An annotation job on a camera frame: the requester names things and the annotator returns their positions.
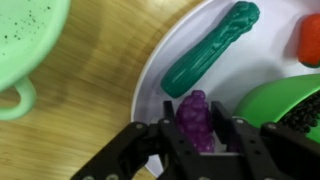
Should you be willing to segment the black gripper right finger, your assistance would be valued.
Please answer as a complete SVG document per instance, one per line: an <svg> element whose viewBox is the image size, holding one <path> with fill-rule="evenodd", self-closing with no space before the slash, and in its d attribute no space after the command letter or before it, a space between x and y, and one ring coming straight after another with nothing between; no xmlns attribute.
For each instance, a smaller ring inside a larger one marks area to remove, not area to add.
<svg viewBox="0 0 320 180"><path fill-rule="evenodd" d="M242 153L242 124L238 123L219 101L211 102L211 115L215 133L220 142L226 146L226 151Z"/></svg>

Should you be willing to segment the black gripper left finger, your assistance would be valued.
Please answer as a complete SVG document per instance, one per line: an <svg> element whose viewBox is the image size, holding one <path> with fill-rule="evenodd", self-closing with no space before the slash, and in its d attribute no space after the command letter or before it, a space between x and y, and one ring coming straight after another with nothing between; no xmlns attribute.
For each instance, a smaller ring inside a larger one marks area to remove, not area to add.
<svg viewBox="0 0 320 180"><path fill-rule="evenodd" d="M171 156L186 155L185 139L175 123L175 113L171 101L163 102L163 119L161 120L161 135L164 150Z"/></svg>

